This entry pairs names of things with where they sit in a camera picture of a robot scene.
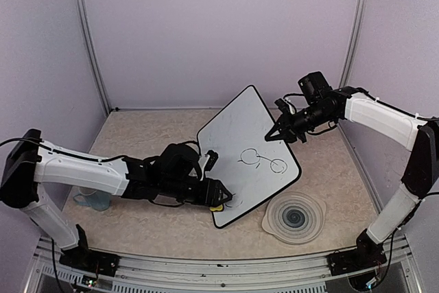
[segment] drawing on whiteboard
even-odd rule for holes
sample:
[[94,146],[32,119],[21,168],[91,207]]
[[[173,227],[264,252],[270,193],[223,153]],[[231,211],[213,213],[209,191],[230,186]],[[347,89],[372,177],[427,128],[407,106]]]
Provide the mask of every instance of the drawing on whiteboard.
[[287,171],[288,165],[282,159],[269,159],[267,157],[261,156],[258,151],[254,148],[245,149],[241,152],[239,162],[242,162],[246,165],[256,165],[255,168],[258,168],[261,164],[261,159],[270,162],[270,169],[273,173],[283,174]]
[[232,199],[230,202],[227,202],[226,204],[224,204],[224,206],[228,207],[229,209],[232,209],[233,207],[238,207],[239,205],[241,205],[243,202],[243,200],[236,200],[236,199]]

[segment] lavender wall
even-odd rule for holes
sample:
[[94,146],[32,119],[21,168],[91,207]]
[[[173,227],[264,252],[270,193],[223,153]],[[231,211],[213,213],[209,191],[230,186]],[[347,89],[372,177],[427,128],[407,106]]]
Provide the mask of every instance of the lavender wall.
[[[74,0],[0,0],[0,141],[39,128],[87,150],[104,121]],[[0,148],[0,171],[10,146]],[[62,205],[67,188],[48,185]],[[0,291],[19,291],[39,238],[20,211],[0,203]]]
[[[439,115],[439,0],[368,0],[351,86],[395,106]],[[409,152],[369,129],[345,125],[351,143],[386,203],[400,183]],[[427,292],[437,292],[439,200],[426,200],[407,238]]]
[[336,86],[356,1],[86,0],[86,5],[111,103],[173,108],[223,106],[249,84],[273,105],[316,70]]

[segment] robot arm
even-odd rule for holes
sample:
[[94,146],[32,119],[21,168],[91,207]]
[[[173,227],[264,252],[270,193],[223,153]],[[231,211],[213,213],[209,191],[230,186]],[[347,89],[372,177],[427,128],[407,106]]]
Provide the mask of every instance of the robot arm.
[[306,142],[305,133],[345,119],[372,128],[412,152],[401,186],[378,218],[359,235],[357,248],[329,255],[333,275],[385,263],[383,242],[413,217],[439,178],[439,119],[412,116],[372,98],[364,89],[346,86],[333,90],[320,72],[310,73],[298,83],[309,106],[296,113],[285,100],[276,100],[282,114],[265,136],[266,141]]
[[40,131],[29,130],[7,158],[0,200],[26,213],[54,239],[63,251],[60,263],[114,276],[118,256],[90,250],[84,230],[65,219],[41,183],[87,187],[128,199],[153,201],[163,195],[180,203],[218,207],[232,194],[221,181],[205,176],[216,160],[213,151],[200,156],[182,143],[168,145],[160,156],[143,160],[103,159],[42,141]]

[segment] marble surface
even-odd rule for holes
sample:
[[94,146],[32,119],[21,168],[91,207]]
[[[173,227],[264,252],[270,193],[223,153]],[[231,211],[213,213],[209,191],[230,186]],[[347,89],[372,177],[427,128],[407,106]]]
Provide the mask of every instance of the marble surface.
[[[128,154],[145,158],[170,143],[195,139],[217,110],[152,110],[113,112],[91,153]],[[261,228],[266,204],[224,229],[213,226],[207,208],[185,205],[170,209],[145,200],[113,197],[103,212],[78,206],[71,197],[64,213],[85,229],[88,244],[120,253],[185,259],[254,259],[334,250],[355,238],[377,216],[357,169],[337,130],[292,150],[302,176],[287,191],[315,196],[327,204],[321,234],[312,242],[290,246]]]

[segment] black cable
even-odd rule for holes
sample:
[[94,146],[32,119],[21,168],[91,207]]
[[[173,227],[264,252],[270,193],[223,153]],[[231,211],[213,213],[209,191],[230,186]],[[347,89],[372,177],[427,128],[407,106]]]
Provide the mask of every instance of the black cable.
[[185,145],[187,145],[187,144],[194,144],[194,145],[196,145],[197,148],[198,148],[198,154],[201,156],[200,144],[197,141],[189,140],[189,141],[185,141],[185,142],[182,142],[182,143],[179,143],[179,144],[185,144]]
[[390,240],[389,262],[388,262],[387,268],[385,269],[384,275],[380,278],[378,284],[376,284],[373,288],[371,288],[371,290],[374,290],[375,288],[380,286],[383,283],[385,277],[387,276],[387,273],[389,272],[390,264],[392,263],[393,240],[394,240],[394,237],[395,237],[395,233],[397,231],[398,231],[398,229],[396,228],[395,230],[393,230],[393,233],[392,233],[392,240]]
[[432,118],[417,117],[417,116],[413,115],[412,113],[409,113],[409,112],[407,112],[407,111],[404,111],[404,110],[402,110],[402,109],[400,109],[400,108],[397,108],[396,106],[393,106],[393,105],[391,105],[391,104],[389,104],[389,103],[385,103],[385,102],[383,102],[383,101],[377,99],[376,97],[373,97],[371,94],[369,94],[369,92],[368,92],[366,89],[363,89],[362,87],[359,87],[359,88],[357,88],[357,89],[358,89],[360,92],[362,92],[365,96],[369,97],[369,98],[372,99],[373,101],[376,101],[376,103],[383,104],[384,106],[387,106],[387,107],[389,107],[389,108],[391,108],[391,109],[393,109],[393,110],[399,111],[400,113],[403,113],[404,115],[407,115],[407,116],[409,116],[409,117],[417,118],[417,119],[419,119],[419,120],[423,120],[423,121],[438,121],[438,120],[439,120],[439,118],[435,118],[435,117],[432,117]]
[[56,272],[56,262],[55,262],[55,241],[52,238],[52,264],[54,265],[54,272],[55,272],[55,279],[56,283],[58,284],[58,288],[60,289],[61,293],[65,293],[62,289],[60,279],[58,278],[58,273]]
[[175,205],[172,205],[172,204],[159,204],[158,202],[154,202],[153,200],[148,200],[148,202],[150,202],[151,204],[157,205],[157,206],[171,207],[173,209],[176,209],[177,207],[180,207],[180,206],[184,205],[183,202],[181,202],[180,204],[175,204]]
[[316,136],[318,136],[318,135],[321,135],[321,134],[326,133],[326,132],[330,132],[330,131],[332,131],[332,130],[334,130],[334,129],[337,128],[337,125],[331,126],[330,123],[328,123],[328,126],[329,126],[329,128],[326,128],[326,129],[324,129],[324,130],[321,130],[320,132],[317,132],[317,133],[307,132],[307,133],[308,133],[309,135],[313,135],[313,136],[316,137]]
[[429,197],[429,196],[437,196],[439,195],[439,192],[430,192],[429,194],[426,194],[425,197]]
[[12,139],[5,140],[5,141],[0,143],[0,147],[4,146],[5,144],[11,143],[11,142],[28,142],[28,143],[37,145],[38,147],[41,147],[43,149],[49,150],[50,152],[53,152],[55,154],[63,154],[65,156],[69,156],[72,158],[82,159],[83,161],[92,161],[95,163],[107,163],[109,161],[115,161],[116,159],[128,157],[125,154],[120,154],[119,156],[114,156],[114,157],[106,158],[106,159],[85,157],[85,156],[80,156],[78,154],[72,154],[70,152],[66,152],[66,151],[62,151],[62,150],[58,150],[58,149],[52,149],[51,147],[48,147],[47,145],[44,145],[38,141],[34,141],[32,138],[25,138],[25,137],[15,137]]
[[304,95],[300,94],[300,93],[288,93],[288,94],[285,94],[283,96],[283,98],[286,98],[286,97],[289,97],[289,96],[304,96]]
[[95,280],[95,286],[97,285],[97,281],[99,280],[99,261],[97,262],[97,264],[96,264],[96,272],[95,272],[95,275],[96,275],[96,280]]
[[25,137],[15,137],[13,139],[5,140],[5,141],[0,143],[0,147],[3,147],[5,144],[11,143],[11,142],[20,142],[20,141],[28,142],[28,143],[37,145],[38,147],[42,147],[43,149],[46,149],[46,150],[51,150],[51,148],[47,147],[46,145],[43,145],[43,144],[39,143],[38,141],[34,141],[31,138],[25,138]]

